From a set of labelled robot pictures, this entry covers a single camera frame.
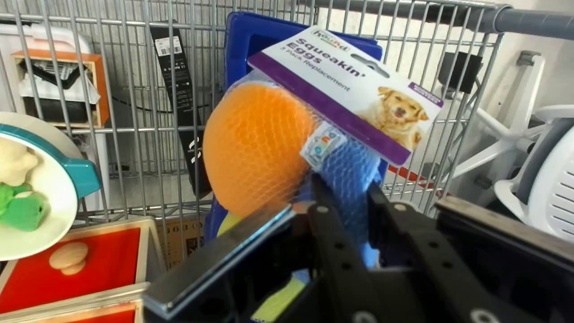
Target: cart handle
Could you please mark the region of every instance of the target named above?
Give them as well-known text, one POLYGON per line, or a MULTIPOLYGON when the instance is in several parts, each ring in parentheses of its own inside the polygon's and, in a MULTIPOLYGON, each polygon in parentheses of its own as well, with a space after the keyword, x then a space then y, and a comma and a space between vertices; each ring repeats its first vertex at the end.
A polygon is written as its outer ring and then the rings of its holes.
POLYGON ((459 2, 374 2, 374 0, 299 0, 297 4, 399 17, 425 22, 453 24, 478 33, 518 33, 543 38, 574 40, 574 17, 548 11, 523 11, 509 6, 480 6, 459 2))

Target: white plate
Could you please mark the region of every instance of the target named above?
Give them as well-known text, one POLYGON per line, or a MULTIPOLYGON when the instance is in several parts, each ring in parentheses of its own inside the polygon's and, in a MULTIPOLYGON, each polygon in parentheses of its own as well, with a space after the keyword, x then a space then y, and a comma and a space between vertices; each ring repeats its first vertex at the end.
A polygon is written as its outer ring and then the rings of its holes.
POLYGON ((0 112, 0 124, 14 126, 30 132, 35 137, 41 137, 43 141, 50 142, 57 151, 60 151, 66 159, 82 159, 80 151, 62 132, 39 119, 0 112))
POLYGON ((19 142, 39 157, 41 162, 30 173, 28 184, 48 200, 48 214, 35 232, 0 225, 0 261, 16 261, 48 250, 68 234, 77 214, 77 196, 69 176, 51 157, 23 141, 0 137, 19 142))

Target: white toy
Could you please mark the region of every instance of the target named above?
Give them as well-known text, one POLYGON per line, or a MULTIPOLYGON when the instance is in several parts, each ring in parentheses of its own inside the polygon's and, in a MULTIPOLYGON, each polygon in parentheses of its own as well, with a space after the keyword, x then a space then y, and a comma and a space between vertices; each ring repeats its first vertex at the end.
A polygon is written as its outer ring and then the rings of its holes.
POLYGON ((28 173, 39 164, 25 146, 0 139, 0 184, 19 187, 28 173))

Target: box label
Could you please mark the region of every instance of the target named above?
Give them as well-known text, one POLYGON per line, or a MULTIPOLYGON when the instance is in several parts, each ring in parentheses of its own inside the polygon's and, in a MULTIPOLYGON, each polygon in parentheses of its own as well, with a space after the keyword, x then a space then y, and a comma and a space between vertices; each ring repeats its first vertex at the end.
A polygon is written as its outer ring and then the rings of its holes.
POLYGON ((443 101, 319 28, 249 58, 249 65, 391 164, 405 164, 443 101))

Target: metal wire grid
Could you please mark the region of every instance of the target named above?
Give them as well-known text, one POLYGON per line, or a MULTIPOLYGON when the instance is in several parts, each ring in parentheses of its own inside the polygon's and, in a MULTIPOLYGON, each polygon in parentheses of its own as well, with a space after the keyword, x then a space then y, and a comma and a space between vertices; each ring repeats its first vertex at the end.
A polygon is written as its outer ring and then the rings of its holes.
MULTIPOLYGON (((434 123, 430 137, 405 166, 407 175, 389 173, 383 191, 391 200, 408 202, 426 212, 435 194, 444 193, 451 167, 457 164, 459 144, 466 121, 478 106, 484 83, 498 51, 500 35, 482 35, 466 26, 469 17, 478 19, 489 6, 466 8, 464 26, 453 28, 457 6, 450 2, 292 2, 292 0, 12 0, 0 4, 0 19, 23 24, 64 28, 75 35, 75 54, 80 63, 78 36, 86 36, 93 53, 102 54, 109 87, 111 124, 98 130, 64 128, 68 135, 107 139, 111 187, 104 198, 105 220, 127 214, 204 214, 202 202, 195 200, 186 180, 186 169, 177 142, 179 132, 202 130, 209 112, 218 103, 224 89, 224 31, 231 11, 251 11, 281 20, 321 26, 330 31, 374 38, 383 49, 383 63, 444 96, 437 83, 437 67, 444 53, 466 53, 482 58, 484 69, 477 78, 473 94, 460 94, 457 85, 451 101, 434 123), (408 15, 398 15, 399 6, 408 6, 408 15), (414 6, 423 6, 423 19, 412 19, 414 6), (450 24, 435 20, 451 17, 450 24), (190 126, 177 126, 177 114, 170 114, 168 97, 157 71, 148 28, 179 29, 191 69, 193 110, 197 119, 190 126)), ((64 119, 66 103, 60 92, 64 119)))

